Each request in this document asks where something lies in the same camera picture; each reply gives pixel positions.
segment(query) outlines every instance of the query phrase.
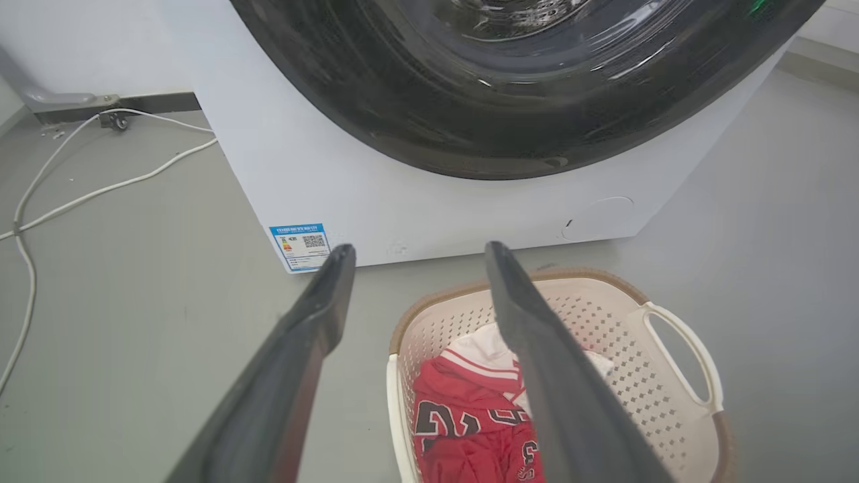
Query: white cable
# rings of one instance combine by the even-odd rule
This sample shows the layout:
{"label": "white cable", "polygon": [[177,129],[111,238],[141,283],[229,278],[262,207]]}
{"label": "white cable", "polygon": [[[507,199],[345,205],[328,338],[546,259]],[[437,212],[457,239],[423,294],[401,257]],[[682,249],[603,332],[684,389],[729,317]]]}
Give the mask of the white cable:
{"label": "white cable", "polygon": [[16,236],[15,241],[18,242],[18,253],[21,254],[21,257],[27,263],[27,271],[30,272],[30,297],[27,298],[27,313],[24,315],[24,324],[21,326],[21,333],[18,334],[15,349],[12,350],[12,355],[9,356],[9,361],[6,363],[6,369],[3,370],[3,376],[0,377],[0,395],[3,394],[3,388],[6,387],[9,376],[12,375],[12,369],[15,367],[15,363],[18,362],[18,356],[21,355],[24,340],[27,338],[27,332],[30,330],[30,322],[33,320],[33,307],[36,304],[36,268],[33,266],[33,260],[30,259],[30,254],[27,253],[21,237]]}
{"label": "white cable", "polygon": [[48,158],[48,160],[45,162],[45,165],[42,166],[42,169],[39,170],[39,173],[36,175],[35,179],[33,179],[33,182],[30,183],[29,188],[27,188],[26,192],[24,192],[23,197],[21,197],[21,202],[18,203],[18,208],[15,210],[15,218],[14,218],[13,223],[15,224],[14,226],[18,226],[17,234],[14,231],[10,231],[10,232],[7,232],[7,233],[0,235],[0,240],[4,240],[4,239],[9,238],[11,236],[15,237],[15,241],[18,244],[18,252],[21,253],[21,257],[24,259],[24,262],[27,263],[27,270],[29,271],[29,274],[30,274],[30,296],[27,298],[27,312],[24,315],[24,323],[23,323],[23,325],[21,325],[21,332],[18,334],[18,340],[15,343],[15,349],[12,351],[12,355],[11,355],[11,357],[9,357],[9,361],[6,363],[6,368],[3,370],[3,376],[0,377],[0,395],[3,394],[3,389],[6,387],[6,382],[9,380],[9,377],[12,374],[12,370],[15,368],[15,363],[18,361],[18,357],[21,355],[21,349],[24,346],[24,341],[27,339],[27,333],[30,330],[30,323],[33,320],[33,309],[35,307],[35,301],[36,301],[36,269],[35,269],[35,266],[33,265],[33,260],[30,258],[30,255],[27,252],[27,248],[24,246],[24,241],[21,238],[21,232],[23,232],[26,229],[31,229],[34,226],[38,226],[38,225],[50,220],[51,218],[65,212],[67,210],[70,210],[71,208],[74,208],[75,206],[86,203],[87,201],[95,198],[96,196],[99,196],[100,194],[107,193],[109,191],[115,190],[117,188],[121,188],[123,186],[128,186],[130,184],[137,183],[139,181],[148,180],[149,178],[155,176],[156,174],[159,174],[160,172],[164,171],[165,169],[170,168],[173,164],[175,164],[180,159],[182,159],[186,156],[189,156],[193,153],[196,153],[198,151],[204,150],[204,149],[208,148],[209,146],[211,146],[212,144],[217,143],[217,138],[213,138],[204,144],[200,144],[197,147],[194,147],[194,148],[191,148],[187,151],[179,153],[178,155],[174,156],[173,159],[164,163],[158,169],[156,169],[155,171],[152,171],[151,173],[144,174],[143,176],[138,176],[137,178],[131,178],[130,180],[125,180],[125,181],[122,181],[121,183],[117,183],[115,185],[107,186],[107,187],[101,188],[100,190],[93,191],[90,194],[86,194],[84,196],[81,196],[78,199],[75,199],[73,201],[70,201],[69,203],[66,203],[65,205],[60,206],[59,208],[48,211],[46,214],[42,215],[41,217],[36,218],[35,220],[33,220],[30,223],[19,226],[19,223],[21,221],[21,216],[23,215],[24,208],[27,205],[27,202],[29,201],[30,196],[33,194],[33,191],[35,191],[36,187],[42,181],[42,175],[45,173],[48,166],[51,165],[51,162],[53,162],[54,158],[57,157],[60,150],[62,150],[63,147],[65,147],[65,145],[78,132],[80,132],[81,129],[83,129],[84,126],[86,126],[89,123],[91,123],[92,121],[98,119],[98,117],[101,114],[120,113],[120,112],[136,113],[136,114],[140,114],[142,116],[147,116],[147,117],[154,118],[154,119],[166,120],[166,121],[175,123],[177,125],[183,125],[184,127],[196,129],[198,131],[212,132],[211,129],[207,129],[205,127],[200,127],[197,125],[186,124],[184,122],[179,122],[178,120],[175,120],[175,119],[165,118],[162,116],[156,116],[154,114],[145,113],[143,111],[138,111],[136,109],[126,109],[124,107],[118,107],[115,109],[107,109],[106,111],[102,111],[101,113],[98,113],[95,116],[84,121],[83,124],[79,125],[77,127],[77,129],[75,129],[59,145],[59,147],[57,148],[57,150],[55,150],[53,152],[51,157]]}

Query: floor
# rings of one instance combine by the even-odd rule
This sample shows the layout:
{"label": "floor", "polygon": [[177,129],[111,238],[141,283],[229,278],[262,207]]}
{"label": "floor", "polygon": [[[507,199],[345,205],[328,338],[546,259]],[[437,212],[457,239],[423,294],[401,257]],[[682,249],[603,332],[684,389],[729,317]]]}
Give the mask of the floor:
{"label": "floor", "polygon": [[[859,480],[858,132],[859,95],[775,71],[640,235],[517,253],[526,269],[615,272],[694,328],[722,375],[742,481]],[[56,134],[24,123],[0,138],[0,219]],[[87,129],[25,219],[207,138],[150,119]],[[217,147],[26,239],[39,297],[0,399],[4,483],[163,480],[308,281],[284,272]],[[421,296],[483,276],[477,255],[358,271],[300,481],[398,479],[390,334]],[[0,241],[0,360],[26,296],[15,243]]]}

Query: white washing machine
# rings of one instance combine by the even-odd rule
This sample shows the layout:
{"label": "white washing machine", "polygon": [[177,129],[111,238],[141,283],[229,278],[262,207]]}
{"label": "white washing machine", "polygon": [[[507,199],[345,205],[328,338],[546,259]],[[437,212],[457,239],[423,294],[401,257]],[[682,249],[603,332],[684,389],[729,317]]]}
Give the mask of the white washing machine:
{"label": "white washing machine", "polygon": [[633,236],[818,1],[165,0],[289,272]]}

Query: white plastic laundry basket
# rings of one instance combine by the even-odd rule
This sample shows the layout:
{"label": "white plastic laundry basket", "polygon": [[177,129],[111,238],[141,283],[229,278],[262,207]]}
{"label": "white plastic laundry basket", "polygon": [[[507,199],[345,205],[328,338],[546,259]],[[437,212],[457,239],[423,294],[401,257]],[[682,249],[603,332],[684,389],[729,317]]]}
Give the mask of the white plastic laundry basket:
{"label": "white plastic laundry basket", "polygon": [[[531,279],[579,344],[614,362],[606,380],[609,388],[678,482],[734,480],[722,384],[707,349],[683,321],[606,272],[563,269],[537,272]],[[651,315],[673,327],[695,353],[710,392],[708,400],[695,395],[650,325]],[[387,405],[403,481],[421,480],[412,446],[411,389],[421,363],[494,319],[489,284],[482,283],[425,297],[394,330]]]}

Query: red jersey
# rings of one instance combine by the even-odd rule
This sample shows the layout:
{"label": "red jersey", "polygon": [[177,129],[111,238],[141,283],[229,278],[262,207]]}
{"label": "red jersey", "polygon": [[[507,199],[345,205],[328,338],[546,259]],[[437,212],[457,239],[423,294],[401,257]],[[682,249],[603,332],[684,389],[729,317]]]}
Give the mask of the red jersey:
{"label": "red jersey", "polygon": [[475,378],[461,362],[442,356],[425,361],[413,385],[414,444],[423,481],[544,481],[531,420],[504,395],[521,388],[518,368],[483,367]]}

